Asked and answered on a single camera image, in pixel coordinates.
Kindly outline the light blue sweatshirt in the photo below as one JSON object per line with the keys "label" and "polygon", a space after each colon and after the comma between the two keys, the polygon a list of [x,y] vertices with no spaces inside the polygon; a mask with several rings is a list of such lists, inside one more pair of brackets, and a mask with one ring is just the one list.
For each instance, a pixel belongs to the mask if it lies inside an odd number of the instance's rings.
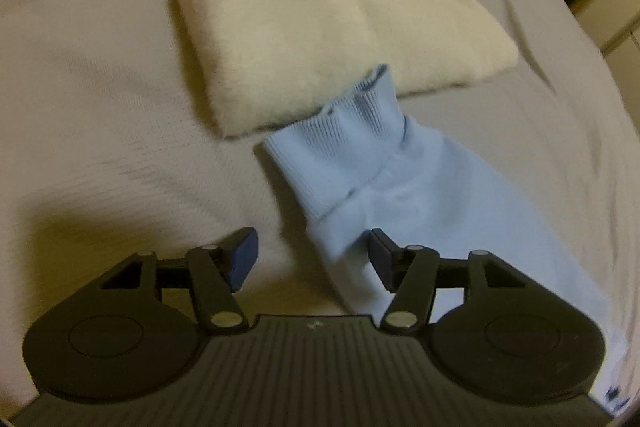
{"label": "light blue sweatshirt", "polygon": [[606,352],[591,396],[614,414],[626,407],[620,370],[628,346],[610,298],[501,173],[401,112],[387,66],[318,114],[274,132],[264,147],[349,310],[380,319],[392,299],[368,260],[367,231],[454,259],[489,251],[598,324]]}

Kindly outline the cream folded fluffy garment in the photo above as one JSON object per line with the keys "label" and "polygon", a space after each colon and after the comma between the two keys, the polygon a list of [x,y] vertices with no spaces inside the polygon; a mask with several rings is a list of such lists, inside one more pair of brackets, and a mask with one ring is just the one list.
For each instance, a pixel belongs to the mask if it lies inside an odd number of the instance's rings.
{"label": "cream folded fluffy garment", "polygon": [[518,64],[518,47],[477,0],[178,2],[227,136],[314,113],[380,65],[409,94]]}

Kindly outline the white wardrobe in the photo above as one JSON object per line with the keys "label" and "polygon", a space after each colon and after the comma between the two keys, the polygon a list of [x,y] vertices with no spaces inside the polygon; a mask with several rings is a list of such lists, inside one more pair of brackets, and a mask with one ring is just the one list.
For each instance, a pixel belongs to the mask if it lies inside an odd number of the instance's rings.
{"label": "white wardrobe", "polygon": [[599,48],[617,83],[624,105],[639,122],[640,0],[577,0],[572,11]]}

